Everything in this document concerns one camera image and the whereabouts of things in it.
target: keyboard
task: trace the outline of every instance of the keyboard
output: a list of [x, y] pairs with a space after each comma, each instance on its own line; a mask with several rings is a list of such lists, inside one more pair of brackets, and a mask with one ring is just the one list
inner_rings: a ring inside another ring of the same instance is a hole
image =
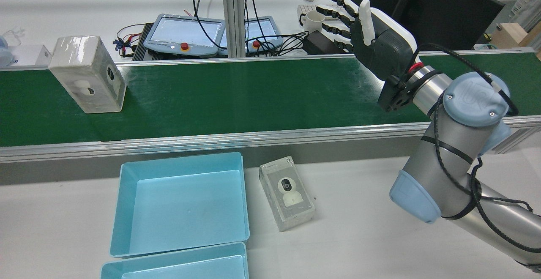
[[[331, 7], [333, 10], [339, 11], [342, 14], [346, 14], [346, 9], [338, 6], [338, 4], [324, 4], [324, 5]], [[299, 19], [302, 13], [306, 14], [309, 11], [315, 11], [316, 6], [317, 4], [301, 4], [297, 6], [297, 19]], [[330, 21], [330, 20], [337, 20], [337, 19], [331, 16], [325, 16], [325, 20]]]

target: white table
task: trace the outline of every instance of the white table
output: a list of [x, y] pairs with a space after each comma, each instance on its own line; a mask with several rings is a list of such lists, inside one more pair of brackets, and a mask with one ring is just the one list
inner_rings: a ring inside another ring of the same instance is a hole
[[[512, 152], [485, 156], [478, 177], [539, 212], [540, 156], [537, 133]], [[283, 233], [258, 168], [246, 169], [251, 278], [539, 278], [452, 222], [427, 225], [393, 204], [388, 191], [406, 159], [298, 165], [317, 211]], [[101, 265], [114, 260], [108, 252], [117, 191], [115, 177], [0, 186], [0, 278], [98, 278]]]
[[[296, 8], [305, 0], [255, 0], [257, 15], [271, 15], [282, 34], [301, 32]], [[315, 0], [316, 4], [331, 3]], [[192, 0], [2, 0], [0, 34], [21, 28], [22, 44], [44, 44], [54, 51], [56, 40], [64, 36], [98, 35], [115, 62], [126, 62], [115, 51], [112, 42], [116, 32], [126, 25], [154, 22], [160, 14], [193, 13]], [[199, 16], [224, 18], [222, 0], [201, 0]], [[249, 0], [249, 17], [255, 17]], [[140, 32], [142, 27], [121, 34]]]

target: blue plastic tray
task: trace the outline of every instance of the blue plastic tray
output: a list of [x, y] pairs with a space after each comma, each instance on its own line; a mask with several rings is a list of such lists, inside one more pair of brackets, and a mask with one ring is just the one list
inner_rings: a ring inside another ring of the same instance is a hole
[[135, 256], [249, 238], [238, 152], [125, 163], [110, 254]]
[[101, 279], [248, 279], [244, 243], [229, 243], [109, 262]]

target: white mug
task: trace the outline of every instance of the white mug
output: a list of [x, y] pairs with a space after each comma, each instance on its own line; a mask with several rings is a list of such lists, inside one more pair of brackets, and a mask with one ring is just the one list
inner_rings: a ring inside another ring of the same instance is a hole
[[300, 25], [310, 33], [316, 30], [321, 30], [321, 23], [323, 23], [324, 20], [325, 16], [317, 11], [309, 11], [308, 13], [302, 13], [299, 16]]

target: screen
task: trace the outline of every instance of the screen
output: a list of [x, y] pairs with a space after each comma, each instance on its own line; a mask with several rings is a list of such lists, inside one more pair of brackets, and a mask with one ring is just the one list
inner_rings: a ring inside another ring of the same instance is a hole
[[[220, 23], [201, 21], [201, 25], [203, 25], [207, 34], [213, 40], [216, 40]], [[188, 19], [162, 18], [150, 40], [174, 44], [187, 42], [188, 44], [205, 47], [214, 46], [212, 41], [205, 36], [197, 20]]]
[[[263, 29], [263, 34], [265, 36], [274, 36], [276, 35], [276, 32], [274, 31], [274, 27], [272, 26], [272, 23], [269, 19], [263, 19], [260, 20], [259, 23], [261, 23], [261, 29]], [[245, 35], [246, 40], [249, 42], [250, 40], [253, 40], [254, 38], [258, 38], [263, 36], [261, 34], [261, 29], [259, 29], [259, 24], [257, 23], [257, 20], [252, 20], [249, 22], [245, 22]], [[267, 41], [272, 40], [278, 40], [277, 37], [268, 37]], [[220, 42], [221, 47], [227, 47], [227, 37], [226, 33], [224, 32], [224, 36], [222, 36], [222, 42]]]
[[[362, 0], [353, 0], [359, 4]], [[496, 0], [370, 0], [406, 28], [417, 44], [471, 49], [504, 5]]]

